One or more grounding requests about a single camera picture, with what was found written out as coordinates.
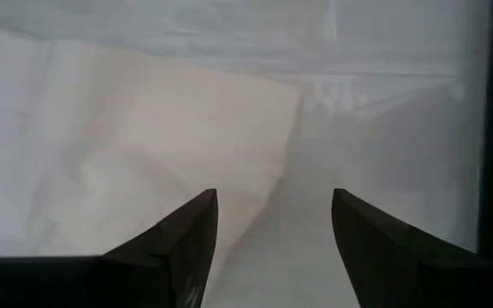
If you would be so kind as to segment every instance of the white backdrop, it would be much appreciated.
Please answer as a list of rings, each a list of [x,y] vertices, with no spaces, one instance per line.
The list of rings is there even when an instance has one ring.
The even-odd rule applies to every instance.
[[[358,306],[332,188],[473,250],[490,1],[0,0],[0,27],[295,83],[287,172],[213,307]]]

